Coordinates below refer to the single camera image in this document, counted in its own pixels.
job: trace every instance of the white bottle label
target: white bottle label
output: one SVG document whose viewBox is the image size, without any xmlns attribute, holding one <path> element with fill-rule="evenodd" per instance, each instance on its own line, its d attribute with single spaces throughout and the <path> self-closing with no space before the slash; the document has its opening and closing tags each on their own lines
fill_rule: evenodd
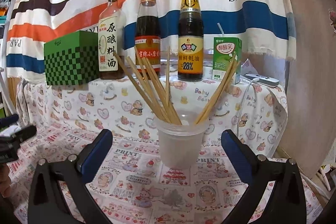
<svg viewBox="0 0 336 224">
<path fill-rule="evenodd" d="M 117 52 L 117 20 L 111 16 L 98 22 L 98 57 L 99 71 L 118 70 L 118 61 L 113 52 Z"/>
</svg>

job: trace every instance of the milk carton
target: milk carton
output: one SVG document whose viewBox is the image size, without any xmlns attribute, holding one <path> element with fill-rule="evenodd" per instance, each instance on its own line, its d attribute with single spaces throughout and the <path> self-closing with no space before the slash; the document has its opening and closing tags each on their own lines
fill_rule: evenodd
<svg viewBox="0 0 336 224">
<path fill-rule="evenodd" d="M 236 52 L 237 62 L 242 58 L 242 41 L 237 37 L 214 37 L 212 79 L 221 81 L 229 69 L 230 61 Z M 240 81 L 240 65 L 233 75 L 233 83 Z"/>
</svg>

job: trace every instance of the cooking wine bottle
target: cooking wine bottle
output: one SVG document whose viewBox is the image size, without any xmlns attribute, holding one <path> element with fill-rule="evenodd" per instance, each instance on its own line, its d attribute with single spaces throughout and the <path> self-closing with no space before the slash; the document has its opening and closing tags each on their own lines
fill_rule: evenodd
<svg viewBox="0 0 336 224">
<path fill-rule="evenodd" d="M 156 0 L 141 0 L 136 21 L 135 47 L 141 58 L 147 57 L 156 74 L 160 77 L 161 32 Z M 136 59 L 136 67 L 142 74 Z"/>
<path fill-rule="evenodd" d="M 98 23 L 98 57 L 101 79 L 121 79 L 125 72 L 118 65 L 113 52 L 124 62 L 124 27 L 126 16 L 118 8 L 118 0 L 108 0 L 107 8 L 100 14 Z"/>
<path fill-rule="evenodd" d="M 183 81 L 203 76 L 203 21 L 198 0 L 182 0 L 178 23 L 178 71 Z"/>
</svg>

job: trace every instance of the green checkered pattern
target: green checkered pattern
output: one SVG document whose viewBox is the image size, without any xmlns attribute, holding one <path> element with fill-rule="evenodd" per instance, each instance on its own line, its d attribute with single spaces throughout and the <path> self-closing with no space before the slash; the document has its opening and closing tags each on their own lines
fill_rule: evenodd
<svg viewBox="0 0 336 224">
<path fill-rule="evenodd" d="M 44 58 L 48 85 L 82 85 L 99 78 L 98 45 L 75 47 Z"/>
</svg>

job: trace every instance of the green box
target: green box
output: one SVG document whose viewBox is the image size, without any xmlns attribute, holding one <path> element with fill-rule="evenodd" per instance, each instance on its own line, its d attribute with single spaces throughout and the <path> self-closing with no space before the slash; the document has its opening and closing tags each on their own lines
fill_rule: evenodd
<svg viewBox="0 0 336 224">
<path fill-rule="evenodd" d="M 242 59 L 242 41 L 237 37 L 214 37 L 212 79 L 221 81 L 230 65 L 230 60 L 236 52 L 237 62 Z M 240 66 L 233 75 L 233 83 L 240 81 Z"/>
<path fill-rule="evenodd" d="M 77 31 L 44 44 L 47 85 L 82 85 L 99 78 L 98 34 Z"/>
</svg>

